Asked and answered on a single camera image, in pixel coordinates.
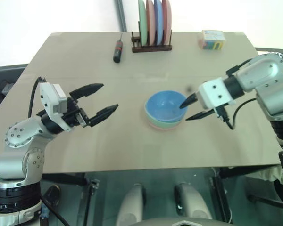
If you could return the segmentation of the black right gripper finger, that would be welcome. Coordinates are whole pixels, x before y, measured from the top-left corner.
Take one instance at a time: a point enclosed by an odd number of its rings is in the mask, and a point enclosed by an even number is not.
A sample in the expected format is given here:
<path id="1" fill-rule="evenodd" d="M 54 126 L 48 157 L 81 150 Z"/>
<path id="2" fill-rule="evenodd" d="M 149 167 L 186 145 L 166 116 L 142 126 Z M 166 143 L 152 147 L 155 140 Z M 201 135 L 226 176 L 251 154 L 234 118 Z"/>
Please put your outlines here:
<path id="1" fill-rule="evenodd" d="M 188 106 L 190 106 L 191 104 L 195 103 L 198 101 L 197 95 L 196 93 L 193 93 L 191 95 L 189 95 L 180 105 L 180 109 L 186 108 Z"/>
<path id="2" fill-rule="evenodd" d="M 207 117 L 207 116 L 209 116 L 213 113 L 214 113 L 214 110 L 202 111 L 200 113 L 197 113 L 197 114 L 187 118 L 186 121 L 199 120 L 199 119 L 205 118 L 205 117 Z"/>

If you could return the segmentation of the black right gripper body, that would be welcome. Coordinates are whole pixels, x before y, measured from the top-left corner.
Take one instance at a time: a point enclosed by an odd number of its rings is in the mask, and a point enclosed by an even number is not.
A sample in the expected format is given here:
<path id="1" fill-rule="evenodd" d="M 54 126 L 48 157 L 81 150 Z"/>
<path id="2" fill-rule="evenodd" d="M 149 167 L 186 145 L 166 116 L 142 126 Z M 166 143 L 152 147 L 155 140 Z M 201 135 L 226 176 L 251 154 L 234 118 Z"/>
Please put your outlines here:
<path id="1" fill-rule="evenodd" d="M 209 111 L 209 114 L 214 114 L 214 113 L 217 115 L 217 117 L 221 117 L 221 115 L 222 115 L 222 107 L 218 106 L 218 107 L 213 108 L 213 109 L 211 109 Z"/>

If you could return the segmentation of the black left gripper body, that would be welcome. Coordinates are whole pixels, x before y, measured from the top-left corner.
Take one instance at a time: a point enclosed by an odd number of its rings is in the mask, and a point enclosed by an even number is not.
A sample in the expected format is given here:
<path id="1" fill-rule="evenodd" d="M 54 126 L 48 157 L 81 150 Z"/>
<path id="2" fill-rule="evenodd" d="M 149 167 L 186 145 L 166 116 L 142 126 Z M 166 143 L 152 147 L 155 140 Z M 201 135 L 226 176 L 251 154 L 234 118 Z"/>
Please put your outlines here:
<path id="1" fill-rule="evenodd" d="M 67 110 L 61 117 L 62 120 L 70 127 L 89 126 L 89 118 L 85 111 L 78 106 L 78 101 L 72 97 L 67 98 Z"/>

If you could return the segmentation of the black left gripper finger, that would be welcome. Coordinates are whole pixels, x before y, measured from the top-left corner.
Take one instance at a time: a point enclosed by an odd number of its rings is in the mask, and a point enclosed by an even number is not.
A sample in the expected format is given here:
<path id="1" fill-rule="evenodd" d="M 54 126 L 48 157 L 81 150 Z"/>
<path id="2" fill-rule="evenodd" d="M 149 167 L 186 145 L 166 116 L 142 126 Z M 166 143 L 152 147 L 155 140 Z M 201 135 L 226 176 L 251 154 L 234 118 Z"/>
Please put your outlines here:
<path id="1" fill-rule="evenodd" d="M 106 120 L 117 108 L 118 104 L 115 104 L 98 111 L 95 116 L 88 120 L 88 125 L 93 127 L 101 123 L 102 121 Z"/>
<path id="2" fill-rule="evenodd" d="M 102 88 L 104 84 L 102 83 L 93 83 L 93 84 L 88 84 L 85 86 L 82 86 L 80 88 L 77 88 L 69 93 L 71 98 L 73 99 L 80 99 L 82 97 L 87 97 L 95 92 L 97 92 L 100 88 Z"/>

